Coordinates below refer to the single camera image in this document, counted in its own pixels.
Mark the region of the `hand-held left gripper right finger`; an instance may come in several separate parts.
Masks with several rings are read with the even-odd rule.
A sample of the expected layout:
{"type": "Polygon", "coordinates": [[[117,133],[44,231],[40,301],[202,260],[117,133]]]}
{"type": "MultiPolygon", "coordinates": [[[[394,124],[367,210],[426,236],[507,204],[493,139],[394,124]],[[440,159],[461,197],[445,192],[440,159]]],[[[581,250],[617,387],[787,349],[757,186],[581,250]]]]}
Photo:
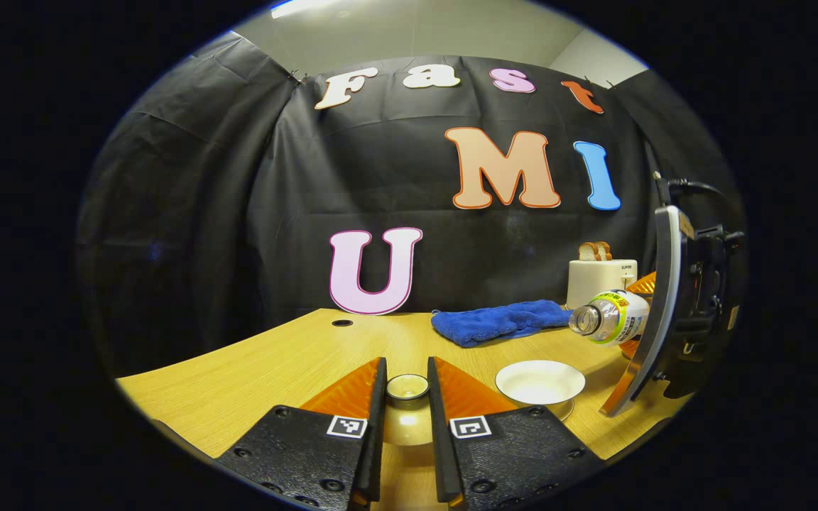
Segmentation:
{"type": "Polygon", "coordinates": [[[436,494],[451,510],[533,510],[604,469],[543,405],[515,405],[436,356],[427,381],[436,494]]]}

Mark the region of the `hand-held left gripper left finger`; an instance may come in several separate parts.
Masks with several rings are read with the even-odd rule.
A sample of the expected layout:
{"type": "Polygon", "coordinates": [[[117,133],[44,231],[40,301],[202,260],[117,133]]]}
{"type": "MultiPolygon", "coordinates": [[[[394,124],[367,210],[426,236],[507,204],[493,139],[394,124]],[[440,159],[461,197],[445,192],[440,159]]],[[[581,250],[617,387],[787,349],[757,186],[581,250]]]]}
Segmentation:
{"type": "Polygon", "coordinates": [[[302,509],[369,509],[380,498],[387,369],[374,357],[299,407],[274,405],[218,464],[302,509]]]}

